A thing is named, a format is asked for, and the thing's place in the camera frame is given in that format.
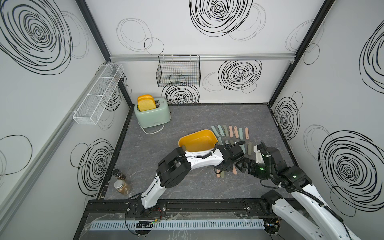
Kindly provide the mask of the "mint knife lone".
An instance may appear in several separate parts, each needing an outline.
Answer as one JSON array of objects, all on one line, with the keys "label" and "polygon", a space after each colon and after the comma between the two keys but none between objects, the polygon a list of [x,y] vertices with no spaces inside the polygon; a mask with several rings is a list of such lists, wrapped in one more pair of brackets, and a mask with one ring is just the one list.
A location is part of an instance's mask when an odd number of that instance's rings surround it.
[{"label": "mint knife lone", "polygon": [[245,150],[245,147],[244,147],[244,145],[240,145],[240,147],[241,147],[241,149],[242,149],[243,153],[244,153],[244,154],[246,154],[246,150]]}]

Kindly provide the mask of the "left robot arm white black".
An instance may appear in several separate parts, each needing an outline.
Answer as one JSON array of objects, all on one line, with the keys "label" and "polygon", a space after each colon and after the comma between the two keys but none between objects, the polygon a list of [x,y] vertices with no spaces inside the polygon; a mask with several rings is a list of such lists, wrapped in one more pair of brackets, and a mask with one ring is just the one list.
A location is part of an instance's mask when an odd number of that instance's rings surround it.
[{"label": "left robot arm white black", "polygon": [[242,145],[246,142],[235,142],[232,145],[218,143],[211,150],[188,152],[178,147],[164,157],[159,163],[156,175],[150,186],[141,194],[143,208],[154,207],[166,189],[180,184],[191,170],[203,167],[214,167],[215,174],[231,172],[235,163],[243,160]]}]

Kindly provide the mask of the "dark grey green knife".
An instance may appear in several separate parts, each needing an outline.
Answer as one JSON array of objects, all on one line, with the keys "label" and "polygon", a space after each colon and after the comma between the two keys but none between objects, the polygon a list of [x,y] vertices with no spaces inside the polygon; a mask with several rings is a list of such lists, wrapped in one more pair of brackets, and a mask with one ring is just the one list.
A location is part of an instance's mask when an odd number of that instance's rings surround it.
[{"label": "dark grey green knife", "polygon": [[224,128],[225,136],[229,137],[228,127],[226,125],[223,125],[223,128]]}]

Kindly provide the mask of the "brown fruit knife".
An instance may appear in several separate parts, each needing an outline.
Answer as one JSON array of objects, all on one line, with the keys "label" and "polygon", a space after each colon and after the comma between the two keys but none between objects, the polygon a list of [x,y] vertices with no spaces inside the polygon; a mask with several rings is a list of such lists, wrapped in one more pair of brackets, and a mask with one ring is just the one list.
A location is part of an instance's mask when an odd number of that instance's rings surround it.
[{"label": "brown fruit knife", "polygon": [[236,139],[239,138],[239,132],[238,132],[238,128],[237,127],[234,127],[234,135],[235,135]]}]

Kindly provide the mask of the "yellow storage box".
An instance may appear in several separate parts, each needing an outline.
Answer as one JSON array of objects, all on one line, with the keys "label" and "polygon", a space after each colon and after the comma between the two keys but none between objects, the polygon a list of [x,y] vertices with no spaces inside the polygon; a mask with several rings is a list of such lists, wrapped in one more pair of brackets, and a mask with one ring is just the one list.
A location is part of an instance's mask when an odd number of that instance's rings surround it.
[{"label": "yellow storage box", "polygon": [[201,130],[179,139],[179,147],[188,152],[201,152],[211,150],[218,140],[211,130]]}]

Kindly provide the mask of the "pink handled fruit knife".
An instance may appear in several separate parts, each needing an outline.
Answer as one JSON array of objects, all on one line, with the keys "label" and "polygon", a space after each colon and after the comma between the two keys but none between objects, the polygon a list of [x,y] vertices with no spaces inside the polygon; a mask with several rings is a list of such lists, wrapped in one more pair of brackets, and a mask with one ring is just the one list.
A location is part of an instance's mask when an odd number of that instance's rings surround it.
[{"label": "pink handled fruit knife", "polygon": [[234,132],[233,132],[233,127],[229,126],[229,133],[230,133],[230,138],[234,137]]}]

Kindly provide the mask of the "olive knife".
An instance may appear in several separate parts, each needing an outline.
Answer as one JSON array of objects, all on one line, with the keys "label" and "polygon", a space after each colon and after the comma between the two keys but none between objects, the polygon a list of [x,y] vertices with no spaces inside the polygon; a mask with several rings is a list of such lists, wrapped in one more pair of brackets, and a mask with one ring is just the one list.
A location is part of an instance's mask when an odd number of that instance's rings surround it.
[{"label": "olive knife", "polygon": [[247,147],[247,154],[248,154],[248,156],[251,156],[252,153],[253,153],[253,144],[252,144],[252,142],[249,142],[248,147]]}]

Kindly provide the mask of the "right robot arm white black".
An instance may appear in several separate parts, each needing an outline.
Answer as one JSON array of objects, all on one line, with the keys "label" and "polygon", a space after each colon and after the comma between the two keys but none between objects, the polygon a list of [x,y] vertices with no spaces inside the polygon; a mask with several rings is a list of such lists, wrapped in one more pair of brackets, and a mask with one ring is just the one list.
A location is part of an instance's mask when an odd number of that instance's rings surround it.
[{"label": "right robot arm white black", "polygon": [[[306,240],[359,239],[326,203],[307,174],[297,166],[289,167],[278,149],[261,143],[257,146],[256,156],[256,160],[243,158],[236,163],[236,167],[242,173],[273,183],[260,202],[261,210],[267,215],[280,217]],[[277,189],[290,193],[311,218],[306,218],[292,207]]]}]

